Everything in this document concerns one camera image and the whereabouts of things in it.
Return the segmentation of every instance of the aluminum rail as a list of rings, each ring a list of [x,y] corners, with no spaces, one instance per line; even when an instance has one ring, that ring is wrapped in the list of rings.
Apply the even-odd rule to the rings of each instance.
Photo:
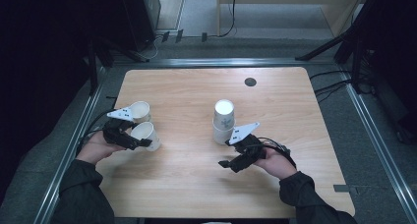
[[[104,68],[101,68],[98,74],[99,74],[100,79],[105,79],[107,76],[107,71]],[[71,161],[75,157],[78,140],[87,129],[87,126],[88,126],[87,123],[89,119],[91,118],[92,112],[100,97],[101,90],[102,90],[102,84],[99,84],[94,95],[89,97],[86,103],[86,106],[83,110],[82,116],[80,117],[80,120],[76,126],[76,129],[74,130],[74,133],[71,136],[67,149],[65,150],[61,163],[59,164],[58,169],[55,172],[55,175],[52,178],[52,181],[49,184],[45,192],[42,203],[40,205],[40,209],[36,217],[34,218],[33,223],[35,224],[49,223],[49,219],[52,216],[52,211],[54,210],[54,207],[58,200],[59,184],[61,183],[61,179],[65,171],[67,170]]]
[[[343,80],[350,79],[348,74],[341,74],[341,77]],[[377,153],[384,169],[386,170],[387,176],[392,184],[393,189],[396,192],[396,195],[398,196],[399,202],[401,203],[402,208],[408,217],[408,220],[410,223],[417,223],[416,199],[398,167],[396,166],[395,161],[392,158],[389,149],[384,142],[380,131],[378,130],[377,125],[372,119],[372,116],[368,111],[362,96],[356,93],[351,84],[347,86],[347,91],[371,139],[375,152]]]

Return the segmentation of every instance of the gray floor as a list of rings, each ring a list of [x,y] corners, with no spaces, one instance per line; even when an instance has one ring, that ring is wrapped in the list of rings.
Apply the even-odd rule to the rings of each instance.
[[[193,19],[196,25],[200,23],[197,18]],[[182,17],[182,25],[185,25],[185,20],[186,18]],[[200,33],[201,29],[209,31],[205,27],[196,28],[196,33]],[[296,32],[301,35],[302,32],[308,32],[305,29],[309,27],[299,28]],[[198,38],[183,38],[179,43],[175,43],[173,37],[163,43],[159,39],[155,42],[158,49],[157,55],[148,64],[136,64],[122,56],[116,56],[114,68],[106,70],[108,71],[107,78],[100,79],[102,90],[94,106],[92,117],[112,107],[114,99],[111,97],[117,96],[124,74],[131,69],[227,67],[221,64],[222,59],[216,60],[217,65],[205,64],[212,63],[212,58],[257,58],[258,62],[263,62],[265,58],[274,58],[276,63],[280,63],[275,67],[303,66],[309,75],[338,69],[331,60],[337,46],[311,62],[294,61],[293,57],[313,50],[330,38],[325,34],[320,38],[318,35],[311,38],[300,37],[300,35],[298,35],[299,38],[277,39],[255,38],[254,36],[251,38],[209,38],[207,42],[201,42]],[[143,54],[154,55],[154,47],[150,47]],[[323,76],[312,80],[312,85],[314,89],[317,89],[340,80],[341,76],[338,74]],[[398,142],[395,130],[377,98],[373,95],[364,95],[363,99],[396,165],[415,194],[417,177],[413,169],[417,165],[414,159],[417,147]],[[0,223],[32,223],[35,220],[43,198],[47,196],[49,183],[69,146],[89,100],[89,83],[86,83],[62,115],[52,134],[37,144],[23,159],[0,208]],[[355,219],[358,223],[409,223],[348,91],[344,88],[332,94],[320,106],[343,176],[351,191],[356,208]],[[133,224],[136,220],[116,218],[116,223]]]

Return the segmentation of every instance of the white paper cup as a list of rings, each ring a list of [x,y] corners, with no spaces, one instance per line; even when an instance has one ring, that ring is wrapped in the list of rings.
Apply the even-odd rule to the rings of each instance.
[[[219,144],[226,144],[227,140],[230,140],[230,137],[233,134],[233,129],[235,127],[235,123],[233,126],[228,130],[222,130],[215,126],[214,121],[212,123],[212,136],[214,141]]]
[[[136,138],[138,140],[152,140],[150,146],[147,147],[147,151],[155,151],[160,147],[160,139],[156,134],[156,131],[153,127],[153,123],[151,122],[144,122],[136,126],[131,132],[131,137]]]
[[[151,122],[152,116],[150,114],[149,104],[144,101],[138,101],[133,103],[129,107],[132,111],[133,121],[137,124],[143,122]]]
[[[220,99],[215,103],[213,124],[222,131],[233,129],[234,105],[230,100]]]

